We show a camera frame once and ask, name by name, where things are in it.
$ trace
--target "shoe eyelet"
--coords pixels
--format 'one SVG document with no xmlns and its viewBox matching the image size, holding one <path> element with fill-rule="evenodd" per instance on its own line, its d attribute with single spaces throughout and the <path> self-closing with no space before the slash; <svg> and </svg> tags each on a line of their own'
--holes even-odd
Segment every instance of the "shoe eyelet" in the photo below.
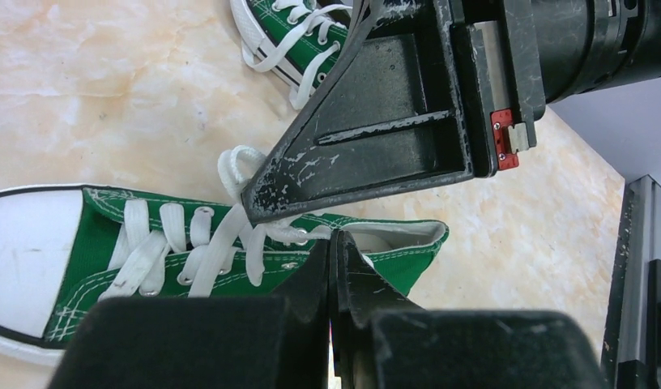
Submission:
<svg viewBox="0 0 661 389">
<path fill-rule="evenodd" d="M 156 297 L 159 296 L 159 291 L 158 290 L 139 290 L 139 295 L 142 297 Z"/>
<path fill-rule="evenodd" d="M 306 229 L 297 229 L 297 231 L 299 231 L 301 233 L 304 233 L 304 234 L 309 233 L 309 232 L 307 232 Z M 304 242 L 300 242 L 300 243 L 295 242 L 295 244 L 298 245 L 298 246 L 305 246 L 307 243 L 309 243 L 309 241 L 304 241 Z"/>
<path fill-rule="evenodd" d="M 178 281 L 178 284 L 180 284 L 180 285 L 182 285 L 182 286 L 190 286 L 190 285 L 192 285 L 192 280 L 189 279 L 189 278 L 187 278 L 187 277 L 185 277 L 185 276 L 183 276 L 183 275 L 182 275 L 182 272 L 178 275 L 178 277 L 176 278 L 176 280 Z"/>
</svg>

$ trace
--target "canvas shoe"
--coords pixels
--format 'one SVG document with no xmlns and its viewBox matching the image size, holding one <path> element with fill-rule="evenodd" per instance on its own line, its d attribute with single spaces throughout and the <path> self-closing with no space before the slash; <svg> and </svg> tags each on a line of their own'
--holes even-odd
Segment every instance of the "canvas shoe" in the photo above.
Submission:
<svg viewBox="0 0 661 389">
<path fill-rule="evenodd" d="M 310 239 L 332 229 L 352 232 L 375 269 L 407 294 L 448 234 L 436 220 L 332 214 L 257 231 L 244 214 L 240 204 L 107 186 L 0 191 L 0 353 L 55 365 L 101 298 L 269 293 L 304 263 Z"/>
<path fill-rule="evenodd" d="M 347 28 L 318 8 L 316 0 L 230 0 L 242 36 L 242 57 L 259 72 L 273 70 L 291 86 L 290 102 L 302 109 L 338 60 Z"/>
</svg>

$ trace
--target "marble floor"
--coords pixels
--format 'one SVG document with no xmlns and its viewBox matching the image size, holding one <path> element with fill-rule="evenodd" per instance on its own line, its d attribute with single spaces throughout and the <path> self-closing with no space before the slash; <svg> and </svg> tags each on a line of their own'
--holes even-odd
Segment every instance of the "marble floor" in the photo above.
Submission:
<svg viewBox="0 0 661 389">
<path fill-rule="evenodd" d="M 295 116 L 287 97 L 242 62 L 225 0 L 0 1 L 0 189 L 94 182 L 226 201 L 220 152 L 269 150 Z M 445 221 L 411 299 L 559 310 L 599 355 L 624 180 L 552 110 L 537 131 L 518 169 L 334 212 Z M 50 374 L 0 356 L 0 388 Z"/>
</svg>

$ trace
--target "red clip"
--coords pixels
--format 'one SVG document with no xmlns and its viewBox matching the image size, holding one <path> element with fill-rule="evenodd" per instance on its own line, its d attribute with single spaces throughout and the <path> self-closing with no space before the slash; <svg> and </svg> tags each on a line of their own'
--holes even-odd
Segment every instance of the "red clip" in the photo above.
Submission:
<svg viewBox="0 0 661 389">
<path fill-rule="evenodd" d="M 519 157 L 512 153 L 510 136 L 507 133 L 507 127 L 514 124 L 512 110 L 503 109 L 493 112 L 490 115 L 490 122 L 493 126 L 498 170 L 517 168 L 519 166 Z"/>
</svg>

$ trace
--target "white shoelace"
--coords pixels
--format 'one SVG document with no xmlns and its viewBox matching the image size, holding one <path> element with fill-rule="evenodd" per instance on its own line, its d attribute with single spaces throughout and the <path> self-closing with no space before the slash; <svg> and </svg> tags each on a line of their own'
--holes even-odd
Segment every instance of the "white shoelace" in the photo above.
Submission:
<svg viewBox="0 0 661 389">
<path fill-rule="evenodd" d="M 312 2 L 312 7 L 316 8 L 315 1 Z M 271 8 L 273 8 L 274 12 L 292 8 L 288 18 L 289 24 L 298 24 L 302 17 L 306 17 L 301 23 L 299 23 L 299 25 L 285 35 L 285 38 L 283 38 L 273 51 L 267 53 L 266 59 L 259 63 L 256 63 L 254 60 L 254 53 L 249 46 L 247 46 L 244 41 L 242 42 L 242 57 L 245 59 L 245 63 L 259 72 L 270 71 L 278 66 L 278 64 L 285 58 L 288 51 L 290 51 L 290 49 L 302 39 L 303 36 L 309 36 L 312 34 L 315 28 L 318 28 L 318 43 L 320 45 L 327 45 L 329 43 L 328 32 L 332 26 L 345 28 L 342 24 L 336 23 L 331 19 L 328 16 L 328 13 L 336 10 L 352 9 L 350 6 L 334 4 L 312 11 L 306 7 L 303 0 L 276 0 L 273 2 Z M 292 87 L 290 89 L 290 103 L 292 103 L 294 109 L 302 109 L 307 101 L 309 101 L 309 97 L 312 94 L 314 80 L 318 77 L 318 81 L 321 82 L 326 77 L 325 74 L 318 73 L 318 68 L 331 55 L 340 51 L 341 48 L 342 45 L 340 42 L 334 41 L 331 43 L 330 48 L 314 57 L 309 63 L 302 75 L 300 86 L 298 88 Z"/>
<path fill-rule="evenodd" d="M 258 150 L 246 146 L 235 147 L 220 155 L 219 175 L 236 204 L 220 222 L 211 239 L 214 211 L 209 207 L 195 210 L 190 221 L 190 243 L 193 249 L 177 279 L 180 284 L 190 285 L 188 297 L 211 295 L 216 277 L 231 270 L 235 253 L 239 250 L 232 245 L 238 237 L 246 250 L 246 274 L 254 286 L 262 283 L 266 236 L 284 244 L 300 245 L 313 239 L 330 238 L 331 229 L 325 225 L 319 225 L 310 232 L 292 227 L 290 224 L 299 216 L 259 224 L 252 229 L 240 201 L 240 193 L 249 181 L 240 171 L 240 163 L 256 171 L 265 157 Z M 169 252 L 187 251 L 183 206 L 165 203 L 160 207 L 159 214 L 163 232 L 151 231 L 147 201 L 126 201 L 124 223 L 109 260 L 109 270 L 120 268 L 120 271 L 100 299 L 130 296 L 138 289 L 143 296 L 159 294 L 164 285 L 166 255 Z"/>
</svg>

